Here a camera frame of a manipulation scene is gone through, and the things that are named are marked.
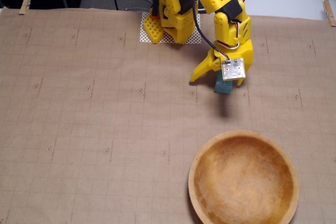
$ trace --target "bowl rim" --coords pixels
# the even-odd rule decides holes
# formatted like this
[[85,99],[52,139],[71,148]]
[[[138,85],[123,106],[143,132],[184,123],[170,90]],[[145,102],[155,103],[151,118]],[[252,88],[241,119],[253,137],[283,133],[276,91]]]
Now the bowl rim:
[[203,154],[206,151],[208,151],[216,143],[223,141],[223,140],[228,140],[232,137],[238,137],[238,136],[253,137],[253,138],[256,138],[258,140],[261,140],[269,144],[283,157],[286,164],[288,165],[289,171],[293,178],[293,198],[292,198],[292,201],[289,205],[287,212],[284,214],[280,222],[277,223],[277,224],[288,224],[290,220],[293,218],[296,212],[296,209],[298,207],[298,203],[299,203],[299,191],[300,191],[299,179],[298,179],[298,175],[294,167],[294,164],[292,160],[289,158],[289,156],[286,154],[286,152],[282,149],[282,147],[278,143],[274,142],[273,140],[271,140],[270,138],[268,138],[267,136],[261,133],[254,132],[254,131],[247,131],[247,130],[228,131],[228,132],[221,133],[217,136],[214,136],[212,139],[207,141],[195,155],[193,162],[191,164],[190,170],[189,170],[188,191],[189,191],[191,203],[198,217],[204,224],[214,224],[211,221],[211,219],[204,213],[201,205],[199,204],[200,202],[197,200],[197,197],[196,197],[194,177],[195,177],[196,168],[200,162],[200,158],[203,156]]

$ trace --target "grid pattern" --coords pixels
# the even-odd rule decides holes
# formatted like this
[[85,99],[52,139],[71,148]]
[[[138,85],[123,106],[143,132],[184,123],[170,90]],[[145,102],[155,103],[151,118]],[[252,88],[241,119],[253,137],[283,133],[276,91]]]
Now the grid pattern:
[[[139,42],[141,14],[96,9],[0,15],[0,223],[199,224],[187,195],[197,150],[262,132],[292,158],[292,224],[336,222],[336,30],[253,17],[255,63],[231,95],[208,47]],[[213,17],[202,27],[214,38]]]
[[[141,26],[140,26],[140,36],[139,40],[140,42],[148,42],[151,43],[151,39],[148,37],[147,33],[143,29],[143,22],[147,18],[149,13],[142,13],[141,15]],[[197,14],[197,23],[199,27],[201,27],[201,16],[200,14]],[[193,33],[190,35],[189,39],[185,42],[186,44],[200,44],[202,42],[201,35],[198,33],[197,28],[195,27]],[[168,33],[164,32],[164,35],[162,39],[159,41],[159,43],[176,43],[172,36],[170,36]]]

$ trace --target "blue block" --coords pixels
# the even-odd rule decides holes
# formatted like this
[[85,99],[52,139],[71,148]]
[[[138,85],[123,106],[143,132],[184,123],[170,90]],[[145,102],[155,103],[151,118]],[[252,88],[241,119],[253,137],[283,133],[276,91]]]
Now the blue block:
[[222,71],[216,73],[215,92],[220,94],[230,94],[233,87],[233,81],[223,81]]

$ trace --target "perforated white plate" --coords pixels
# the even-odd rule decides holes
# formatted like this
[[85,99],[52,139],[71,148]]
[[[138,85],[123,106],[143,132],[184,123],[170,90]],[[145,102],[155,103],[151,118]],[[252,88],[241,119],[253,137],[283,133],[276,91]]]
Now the perforated white plate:
[[[143,29],[143,21],[145,20],[148,14],[149,13],[142,13],[141,27],[140,27],[140,42],[151,42],[151,39],[148,37],[145,30]],[[201,27],[201,19],[199,14],[197,15],[197,23]],[[198,33],[197,28],[195,27],[194,32],[191,34],[186,44],[201,44],[201,41],[202,41],[201,36]],[[172,36],[170,36],[165,32],[159,43],[176,43],[176,42],[174,41]]]

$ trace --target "clothespin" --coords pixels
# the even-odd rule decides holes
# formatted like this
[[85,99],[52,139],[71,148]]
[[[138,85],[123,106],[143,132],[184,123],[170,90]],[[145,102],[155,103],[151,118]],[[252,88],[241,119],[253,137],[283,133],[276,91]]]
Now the clothespin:
[[336,20],[334,18],[334,14],[332,13],[332,9],[329,3],[329,0],[324,0],[323,2],[324,11],[326,12],[327,18],[331,26],[336,26]]
[[29,6],[30,6],[30,1],[31,0],[23,0],[21,9],[19,11],[20,15],[25,15],[26,14],[26,10],[28,10]]

